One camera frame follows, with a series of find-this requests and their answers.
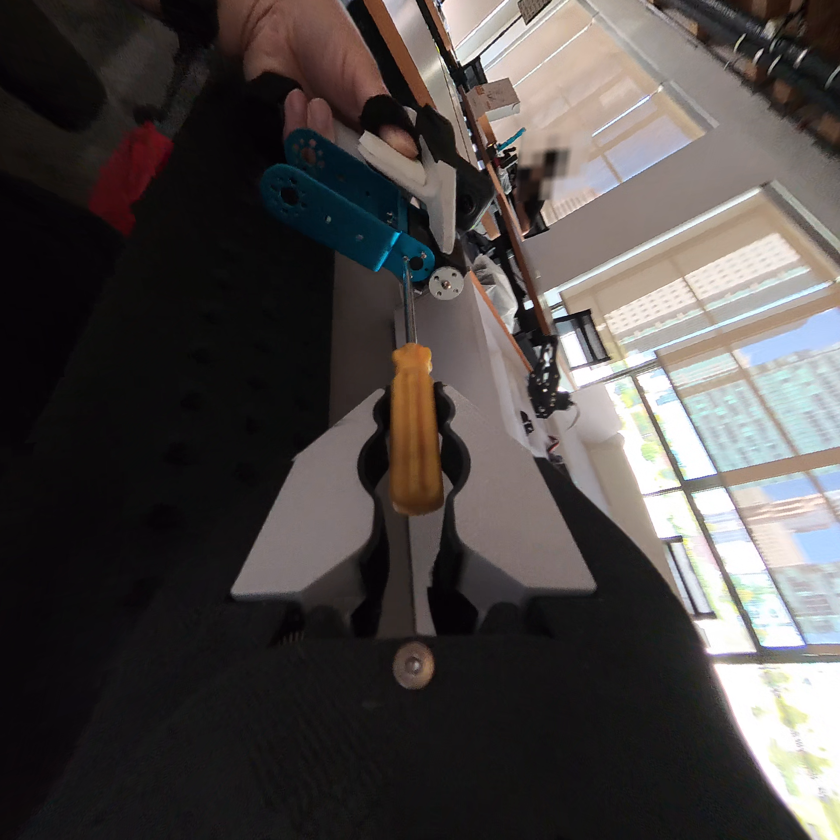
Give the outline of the red cloth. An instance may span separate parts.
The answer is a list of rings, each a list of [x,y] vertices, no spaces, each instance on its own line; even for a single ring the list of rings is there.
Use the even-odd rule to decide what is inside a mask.
[[[87,201],[88,210],[128,237],[135,226],[133,206],[163,172],[172,150],[173,141],[152,121],[124,134],[100,168]]]

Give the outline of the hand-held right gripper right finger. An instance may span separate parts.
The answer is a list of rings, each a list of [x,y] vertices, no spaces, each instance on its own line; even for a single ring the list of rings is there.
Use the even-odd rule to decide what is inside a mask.
[[[442,396],[469,465],[454,489],[463,547],[456,589],[479,612],[538,596],[591,595],[596,585],[531,450],[485,419],[450,385]]]

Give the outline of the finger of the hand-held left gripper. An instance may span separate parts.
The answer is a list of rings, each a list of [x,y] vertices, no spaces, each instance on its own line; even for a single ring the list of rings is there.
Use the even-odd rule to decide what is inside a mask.
[[[425,184],[418,198],[426,207],[428,226],[438,250],[450,255],[455,247],[457,174],[445,161],[424,160]]]

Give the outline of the white foam packing box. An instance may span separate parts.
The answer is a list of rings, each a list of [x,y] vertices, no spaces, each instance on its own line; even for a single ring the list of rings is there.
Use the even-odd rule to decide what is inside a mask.
[[[475,277],[469,275],[462,298],[471,298],[476,305],[479,324],[479,346],[489,356],[490,414],[497,418],[498,425],[514,440],[532,454],[551,459],[559,457],[569,472],[573,483],[572,469],[578,461],[578,445],[572,442],[570,431],[578,411],[573,406],[565,412],[557,412],[547,419],[538,419],[532,409],[528,394],[529,370],[522,353],[497,311],[487,300]],[[534,433],[525,435],[520,411],[530,415]]]

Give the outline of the yellow handled screwdriver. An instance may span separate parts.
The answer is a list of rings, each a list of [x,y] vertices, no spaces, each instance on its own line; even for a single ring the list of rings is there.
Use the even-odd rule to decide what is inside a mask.
[[[392,355],[389,437],[390,499],[395,512],[423,516],[444,504],[444,482],[432,379],[432,352],[417,341],[413,277],[403,258],[406,342]]]

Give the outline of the clear plastic bag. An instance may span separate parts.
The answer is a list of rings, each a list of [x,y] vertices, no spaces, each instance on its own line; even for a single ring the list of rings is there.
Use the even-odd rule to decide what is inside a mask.
[[[513,331],[518,300],[504,270],[486,255],[478,255],[474,259],[472,270],[500,319]]]

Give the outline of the black ceiling pipes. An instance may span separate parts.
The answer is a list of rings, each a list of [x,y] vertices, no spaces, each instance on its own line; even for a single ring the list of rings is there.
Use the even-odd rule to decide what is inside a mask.
[[[839,2],[648,2],[838,157]]]

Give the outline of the blue toy robot arm segment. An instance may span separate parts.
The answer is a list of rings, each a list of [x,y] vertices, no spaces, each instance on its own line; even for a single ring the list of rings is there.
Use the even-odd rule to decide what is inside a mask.
[[[286,163],[261,177],[266,210],[373,272],[386,270],[401,279],[407,257],[415,286],[438,301],[457,298],[467,269],[455,253],[456,217],[455,247],[444,255],[418,198],[425,184],[424,160],[437,161],[425,141],[419,160],[408,160],[371,132],[350,133],[350,141],[354,149],[347,151],[312,130],[291,132]]]

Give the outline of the long grey wood-edged table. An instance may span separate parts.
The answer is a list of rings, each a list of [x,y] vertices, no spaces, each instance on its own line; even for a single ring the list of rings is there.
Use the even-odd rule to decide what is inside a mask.
[[[470,99],[466,71],[449,44],[435,2],[350,2],[350,13],[389,92],[410,113],[429,107],[448,121],[457,153],[482,172],[495,205],[501,188],[488,151],[493,144],[489,123]]]

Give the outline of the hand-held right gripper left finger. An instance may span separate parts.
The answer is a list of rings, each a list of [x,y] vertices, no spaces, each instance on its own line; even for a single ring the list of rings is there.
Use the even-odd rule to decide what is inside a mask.
[[[380,388],[297,455],[231,590],[237,602],[298,602],[349,615],[364,599],[361,556],[375,501],[359,458]]]

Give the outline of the white box with red print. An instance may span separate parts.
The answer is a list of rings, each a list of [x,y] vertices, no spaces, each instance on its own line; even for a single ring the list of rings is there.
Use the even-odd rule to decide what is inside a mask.
[[[518,94],[507,77],[475,85],[467,90],[466,96],[474,115],[486,117],[490,123],[520,113]]]

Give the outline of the white foam block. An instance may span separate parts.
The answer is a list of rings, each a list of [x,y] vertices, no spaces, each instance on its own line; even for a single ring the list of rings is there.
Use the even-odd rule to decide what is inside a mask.
[[[598,508],[625,525],[643,498],[625,451],[623,421],[606,384],[585,385],[573,399],[578,416],[570,431],[580,457],[572,476]]]

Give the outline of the black mesh chair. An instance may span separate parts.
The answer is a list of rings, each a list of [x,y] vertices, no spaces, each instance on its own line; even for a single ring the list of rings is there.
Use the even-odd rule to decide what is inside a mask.
[[[597,330],[591,309],[555,314],[553,325],[572,371],[612,361]]]

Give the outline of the black toy robot claw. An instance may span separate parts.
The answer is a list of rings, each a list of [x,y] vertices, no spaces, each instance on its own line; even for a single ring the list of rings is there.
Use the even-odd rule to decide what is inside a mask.
[[[547,419],[557,412],[565,412],[575,406],[571,394],[560,386],[558,367],[559,338],[543,336],[533,343],[536,361],[528,376],[528,395],[535,417]]]

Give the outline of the person's left hand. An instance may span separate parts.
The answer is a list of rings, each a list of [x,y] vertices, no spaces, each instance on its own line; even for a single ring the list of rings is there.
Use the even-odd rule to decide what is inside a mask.
[[[224,1],[217,21],[222,51],[241,60],[243,115],[268,162],[286,159],[295,130],[335,141],[335,117],[418,158],[414,128],[341,2]]]

